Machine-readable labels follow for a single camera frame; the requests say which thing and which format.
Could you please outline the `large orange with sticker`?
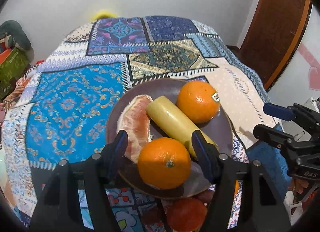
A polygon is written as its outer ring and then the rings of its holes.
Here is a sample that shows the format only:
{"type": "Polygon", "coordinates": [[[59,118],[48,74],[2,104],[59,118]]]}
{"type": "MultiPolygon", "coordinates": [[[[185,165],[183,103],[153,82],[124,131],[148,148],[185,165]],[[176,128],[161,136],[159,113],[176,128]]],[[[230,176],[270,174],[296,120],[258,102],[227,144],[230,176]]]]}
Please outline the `large orange with sticker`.
{"type": "Polygon", "coordinates": [[[146,144],[137,161],[144,183],[153,188],[168,190],[182,185],[191,173],[188,150],[172,138],[158,138],[146,144]]]}

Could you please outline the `yellow corn piece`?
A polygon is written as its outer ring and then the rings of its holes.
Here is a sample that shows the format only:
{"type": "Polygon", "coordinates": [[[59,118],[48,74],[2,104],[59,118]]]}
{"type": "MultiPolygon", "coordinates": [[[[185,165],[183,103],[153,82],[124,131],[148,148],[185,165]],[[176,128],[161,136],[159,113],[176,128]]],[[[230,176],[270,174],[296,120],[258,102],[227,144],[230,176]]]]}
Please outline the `yellow corn piece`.
{"type": "Polygon", "coordinates": [[[197,127],[175,104],[167,97],[160,96],[146,108],[149,118],[169,137],[182,143],[193,158],[197,158],[191,143],[194,131],[200,131],[206,142],[218,145],[197,127]]]}

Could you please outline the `dark red grape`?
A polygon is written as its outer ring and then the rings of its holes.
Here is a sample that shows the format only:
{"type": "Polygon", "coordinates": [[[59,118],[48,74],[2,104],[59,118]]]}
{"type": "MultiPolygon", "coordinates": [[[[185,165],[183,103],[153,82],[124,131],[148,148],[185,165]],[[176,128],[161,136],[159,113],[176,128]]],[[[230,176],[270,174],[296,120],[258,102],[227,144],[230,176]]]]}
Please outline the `dark red grape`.
{"type": "Polygon", "coordinates": [[[197,199],[202,203],[210,203],[213,199],[214,191],[213,190],[205,190],[198,195],[196,195],[197,199]]]}

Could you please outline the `red tomato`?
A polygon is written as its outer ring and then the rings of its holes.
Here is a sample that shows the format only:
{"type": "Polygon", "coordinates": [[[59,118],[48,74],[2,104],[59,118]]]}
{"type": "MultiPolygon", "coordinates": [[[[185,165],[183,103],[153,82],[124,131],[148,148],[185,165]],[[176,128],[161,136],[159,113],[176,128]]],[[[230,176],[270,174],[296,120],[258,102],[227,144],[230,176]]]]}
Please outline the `red tomato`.
{"type": "Polygon", "coordinates": [[[174,201],[167,212],[167,223],[175,231],[199,230],[207,215],[206,206],[196,198],[174,201]]]}

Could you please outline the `orange on plate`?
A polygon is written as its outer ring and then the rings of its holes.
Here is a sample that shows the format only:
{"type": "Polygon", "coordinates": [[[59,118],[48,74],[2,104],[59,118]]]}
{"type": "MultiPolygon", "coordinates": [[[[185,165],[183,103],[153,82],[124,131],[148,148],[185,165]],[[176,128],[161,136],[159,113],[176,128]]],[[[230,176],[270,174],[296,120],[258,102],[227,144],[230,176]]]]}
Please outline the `orange on plate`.
{"type": "Polygon", "coordinates": [[[176,105],[193,123],[206,123],[218,113],[220,98],[209,83],[191,81],[180,89],[176,105]]]}

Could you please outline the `patchwork patterned bedspread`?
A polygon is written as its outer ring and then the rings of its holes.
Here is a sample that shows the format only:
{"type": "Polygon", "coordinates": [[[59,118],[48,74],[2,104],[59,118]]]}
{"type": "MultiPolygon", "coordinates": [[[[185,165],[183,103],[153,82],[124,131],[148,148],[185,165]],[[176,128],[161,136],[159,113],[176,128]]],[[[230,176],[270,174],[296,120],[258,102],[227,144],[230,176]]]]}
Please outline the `patchwork patterned bedspread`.
{"type": "Polygon", "coordinates": [[[217,89],[229,119],[227,145],[247,161],[270,99],[258,74],[224,45],[215,30],[195,20],[147,16],[107,18],[69,33],[14,92],[17,102],[2,126],[4,196],[19,224],[29,226],[38,193],[61,159],[82,161],[107,143],[107,121],[134,86],[161,80],[202,80],[217,89]]]}

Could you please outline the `brown wooden door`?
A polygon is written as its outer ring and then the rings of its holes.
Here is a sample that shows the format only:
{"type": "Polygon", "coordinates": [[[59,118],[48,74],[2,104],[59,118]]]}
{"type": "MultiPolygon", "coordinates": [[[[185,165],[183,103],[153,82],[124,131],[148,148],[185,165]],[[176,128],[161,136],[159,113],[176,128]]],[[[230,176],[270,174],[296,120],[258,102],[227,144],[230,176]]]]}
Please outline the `brown wooden door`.
{"type": "Polygon", "coordinates": [[[265,89],[284,71],[301,40],[310,0],[259,0],[240,48],[244,63],[254,69],[265,89]]]}

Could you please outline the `peeled pomelo segment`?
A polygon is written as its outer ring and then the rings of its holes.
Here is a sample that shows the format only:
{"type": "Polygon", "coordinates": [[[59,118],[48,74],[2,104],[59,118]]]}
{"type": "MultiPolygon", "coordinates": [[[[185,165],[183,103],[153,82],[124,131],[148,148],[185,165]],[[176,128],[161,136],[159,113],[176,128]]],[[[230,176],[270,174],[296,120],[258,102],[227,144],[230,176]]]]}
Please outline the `peeled pomelo segment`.
{"type": "Polygon", "coordinates": [[[124,130],[128,136],[125,157],[135,164],[141,150],[151,141],[150,119],[146,108],[152,101],[152,97],[146,94],[135,96],[117,121],[117,131],[124,130]]]}

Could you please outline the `green patterned box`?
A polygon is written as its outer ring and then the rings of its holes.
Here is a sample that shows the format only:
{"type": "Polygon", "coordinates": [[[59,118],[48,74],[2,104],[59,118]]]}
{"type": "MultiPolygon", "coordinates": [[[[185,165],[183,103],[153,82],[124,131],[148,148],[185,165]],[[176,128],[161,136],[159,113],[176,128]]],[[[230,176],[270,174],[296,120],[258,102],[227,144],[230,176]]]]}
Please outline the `green patterned box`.
{"type": "Polygon", "coordinates": [[[15,82],[22,76],[29,66],[25,53],[13,48],[9,56],[1,64],[1,99],[13,91],[15,82]]]}

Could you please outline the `red orange boxes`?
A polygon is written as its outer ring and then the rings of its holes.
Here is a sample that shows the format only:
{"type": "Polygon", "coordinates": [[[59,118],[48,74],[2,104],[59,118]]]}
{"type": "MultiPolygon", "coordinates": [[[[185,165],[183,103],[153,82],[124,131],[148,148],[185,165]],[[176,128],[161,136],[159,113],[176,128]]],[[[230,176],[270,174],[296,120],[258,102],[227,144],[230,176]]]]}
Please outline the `red orange boxes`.
{"type": "Polygon", "coordinates": [[[6,47],[5,46],[5,42],[1,42],[0,45],[0,64],[2,64],[5,59],[7,58],[7,56],[9,56],[9,54],[11,53],[12,48],[10,47],[6,47]]]}

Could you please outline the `dark green plush toy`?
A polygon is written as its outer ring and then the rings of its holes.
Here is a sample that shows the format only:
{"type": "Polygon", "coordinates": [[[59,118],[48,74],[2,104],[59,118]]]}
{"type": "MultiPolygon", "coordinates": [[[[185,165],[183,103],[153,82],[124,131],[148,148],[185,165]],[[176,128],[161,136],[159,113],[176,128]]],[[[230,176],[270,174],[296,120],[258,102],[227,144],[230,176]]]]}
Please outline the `dark green plush toy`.
{"type": "Polygon", "coordinates": [[[31,49],[31,43],[21,25],[15,20],[7,20],[1,24],[1,39],[11,36],[14,45],[24,51],[31,49]]]}

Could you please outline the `yellow plush toy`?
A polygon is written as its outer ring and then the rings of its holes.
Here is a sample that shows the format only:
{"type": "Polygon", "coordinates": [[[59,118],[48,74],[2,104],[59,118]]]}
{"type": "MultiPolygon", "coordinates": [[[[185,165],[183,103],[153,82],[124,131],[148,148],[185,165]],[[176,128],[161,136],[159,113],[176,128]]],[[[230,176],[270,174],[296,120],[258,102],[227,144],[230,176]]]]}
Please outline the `yellow plush toy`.
{"type": "Polygon", "coordinates": [[[92,15],[91,21],[96,21],[99,19],[108,19],[108,18],[116,18],[117,15],[115,13],[112,13],[108,10],[100,10],[98,12],[95,12],[95,14],[92,15]]]}

